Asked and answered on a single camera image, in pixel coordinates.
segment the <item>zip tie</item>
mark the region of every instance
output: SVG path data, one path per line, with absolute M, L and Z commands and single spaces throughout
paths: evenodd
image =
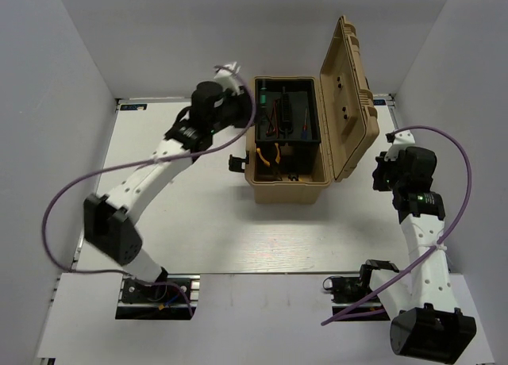
M 164 160 L 163 160 L 164 157 L 167 157 L 167 155 L 166 156 L 159 156 L 159 155 L 155 154 L 153 156 L 153 163 L 154 164 L 163 163 L 164 162 Z
M 435 247 L 436 250 L 442 250 L 444 252 L 446 252 L 446 246 L 445 244 L 438 244 L 437 243 L 437 240 L 434 240 L 432 243 L 430 244 L 419 244 L 418 247 L 420 248 L 431 248 L 431 247 Z

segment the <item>black mount plate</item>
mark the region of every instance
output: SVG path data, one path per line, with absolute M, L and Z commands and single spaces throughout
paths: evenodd
M 178 286 L 185 286 L 185 295 L 191 298 L 191 282 L 189 278 L 168 278 L 168 281 L 176 283 Z M 133 281 L 132 279 L 125 279 L 124 286 L 121 293 L 121 301 L 126 304 L 147 304 L 147 303 L 164 303 L 171 300 L 179 292 L 173 287 L 157 287 L 154 295 L 148 295 L 144 286 L 140 283 Z M 184 302 L 182 296 L 175 302 Z

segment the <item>case latch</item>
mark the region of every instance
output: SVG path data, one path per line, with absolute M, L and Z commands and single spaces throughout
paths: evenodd
M 229 155 L 229 170 L 231 172 L 245 173 L 245 168 L 242 167 L 243 163 L 248 164 L 248 152 L 245 154 L 245 159 Z

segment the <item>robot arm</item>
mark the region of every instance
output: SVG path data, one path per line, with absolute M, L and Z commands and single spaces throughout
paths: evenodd
M 236 63 L 226 67 L 238 71 Z M 167 272 L 142 248 L 143 240 L 135 225 L 153 198 L 197 158 L 161 160 L 207 150 L 214 134 L 247 121 L 251 111 L 250 97 L 230 72 L 220 70 L 214 82 L 199 83 L 191 96 L 190 107 L 179 113 L 152 153 L 154 163 L 138 167 L 103 196 L 91 194 L 85 200 L 85 240 L 137 279 L 166 280 Z
M 443 200 L 430 190 L 437 157 L 415 147 L 408 131 L 387 137 L 392 146 L 376 158 L 374 190 L 393 193 L 411 262 L 437 246 L 411 272 L 411 291 L 397 282 L 378 295 L 391 319 L 391 347 L 397 355 L 455 363 L 475 336 L 476 324 L 473 317 L 460 312 L 448 274 L 446 247 L 437 245 L 445 228 Z M 360 282 L 375 290 L 397 273 L 392 263 L 367 261 L 360 270 Z

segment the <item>white wall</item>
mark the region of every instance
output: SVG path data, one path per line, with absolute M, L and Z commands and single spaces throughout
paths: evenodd
M 217 63 L 317 75 L 340 15 L 374 92 L 406 73 L 446 0 L 63 0 L 115 97 L 190 95 Z
M 400 91 L 404 125 L 427 124 L 461 141 L 472 161 L 471 203 L 449 242 L 452 265 L 465 278 L 496 363 L 508 364 L 508 0 L 448 0 Z M 460 155 L 446 141 L 418 134 L 438 154 L 435 188 L 448 220 L 464 196 Z
M 40 219 L 62 185 L 100 164 L 114 100 L 60 0 L 0 0 L 0 33 L 0 353 L 25 365 L 57 276 Z M 66 263 L 91 187 L 52 218 L 51 245 Z

